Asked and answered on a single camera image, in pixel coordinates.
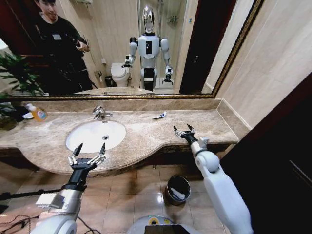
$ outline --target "humanoid robot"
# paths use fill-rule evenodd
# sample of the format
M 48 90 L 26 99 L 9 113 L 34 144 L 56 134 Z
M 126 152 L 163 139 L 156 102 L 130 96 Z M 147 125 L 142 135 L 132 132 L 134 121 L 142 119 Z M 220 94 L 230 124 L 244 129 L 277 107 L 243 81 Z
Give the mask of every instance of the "humanoid robot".
M 145 33 L 136 38 L 130 38 L 130 53 L 126 55 L 125 64 L 123 67 L 132 67 L 136 59 L 136 51 L 138 48 L 139 54 L 142 57 L 141 69 L 141 88 L 152 91 L 155 87 L 156 77 L 158 71 L 155 68 L 156 58 L 161 48 L 162 55 L 166 64 L 165 79 L 162 82 L 169 82 L 173 84 L 171 76 L 173 69 L 169 66 L 169 42 L 167 39 L 159 39 L 153 32 L 154 27 L 154 13 L 150 6 L 146 6 L 143 10 L 142 19 L 144 22 Z

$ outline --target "man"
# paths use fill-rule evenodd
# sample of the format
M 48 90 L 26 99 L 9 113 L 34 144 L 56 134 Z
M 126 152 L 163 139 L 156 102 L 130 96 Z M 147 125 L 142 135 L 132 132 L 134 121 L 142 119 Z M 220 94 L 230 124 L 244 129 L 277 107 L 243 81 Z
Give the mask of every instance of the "man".
M 56 82 L 50 83 L 53 86 L 50 93 L 73 94 L 90 90 L 94 83 L 90 81 L 82 59 L 83 53 L 89 52 L 90 48 L 76 28 L 57 15 L 55 1 L 35 0 L 41 9 L 36 20 L 41 48 L 60 76 Z

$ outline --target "sink basin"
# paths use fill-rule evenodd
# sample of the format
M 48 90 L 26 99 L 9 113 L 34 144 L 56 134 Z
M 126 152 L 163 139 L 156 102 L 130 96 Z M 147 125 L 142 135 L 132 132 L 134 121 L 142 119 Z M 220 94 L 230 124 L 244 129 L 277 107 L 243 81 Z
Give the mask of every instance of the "sink basin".
M 105 142 L 109 150 L 119 145 L 126 136 L 125 127 L 114 121 L 95 121 L 76 127 L 66 139 L 66 146 L 74 151 L 83 143 L 81 153 L 97 153 Z

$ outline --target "gold mirror frame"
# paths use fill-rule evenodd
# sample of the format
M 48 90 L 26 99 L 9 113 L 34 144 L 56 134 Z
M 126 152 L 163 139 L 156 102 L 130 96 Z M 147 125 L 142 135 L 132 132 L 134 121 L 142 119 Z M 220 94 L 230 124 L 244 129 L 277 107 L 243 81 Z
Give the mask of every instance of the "gold mirror frame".
M 227 73 L 229 72 L 231 65 L 233 64 L 240 47 L 242 46 L 248 32 L 265 0 L 254 0 L 253 5 L 249 11 L 248 16 L 244 22 L 242 29 L 235 41 L 235 44 L 228 56 L 226 63 L 223 66 L 221 74 L 214 86 L 213 92 L 211 94 L 157 94 L 157 95 L 109 95 L 109 96 L 22 96 L 22 97 L 9 97 L 8 101 L 55 101 L 55 100 L 108 100 L 108 99 L 170 99 L 170 98 L 215 98 L 217 92 L 219 91 Z

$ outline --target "name badge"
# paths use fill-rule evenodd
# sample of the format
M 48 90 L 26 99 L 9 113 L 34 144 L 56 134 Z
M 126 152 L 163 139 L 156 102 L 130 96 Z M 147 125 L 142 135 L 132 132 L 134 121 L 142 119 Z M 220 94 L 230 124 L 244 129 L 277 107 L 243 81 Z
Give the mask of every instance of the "name badge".
M 54 40 L 62 40 L 60 34 L 52 34 Z

